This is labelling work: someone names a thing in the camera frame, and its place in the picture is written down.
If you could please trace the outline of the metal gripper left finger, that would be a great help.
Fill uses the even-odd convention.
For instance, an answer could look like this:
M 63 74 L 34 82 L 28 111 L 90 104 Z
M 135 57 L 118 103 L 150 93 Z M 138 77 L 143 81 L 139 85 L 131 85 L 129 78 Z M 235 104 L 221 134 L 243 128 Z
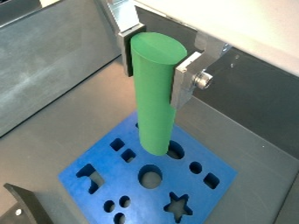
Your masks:
M 117 31 L 126 75 L 134 75 L 131 38 L 146 31 L 146 25 L 141 23 L 134 0 L 107 0 L 107 12 L 110 21 Z

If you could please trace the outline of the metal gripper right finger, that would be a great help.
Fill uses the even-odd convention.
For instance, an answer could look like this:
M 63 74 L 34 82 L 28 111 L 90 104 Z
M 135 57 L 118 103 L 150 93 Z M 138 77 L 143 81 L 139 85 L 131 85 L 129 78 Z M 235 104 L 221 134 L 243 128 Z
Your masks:
M 213 75 L 206 70 L 231 48 L 229 43 L 202 31 L 197 33 L 194 45 L 199 51 L 179 63 L 174 71 L 171 105 L 175 109 L 191 99 L 195 88 L 209 88 Z

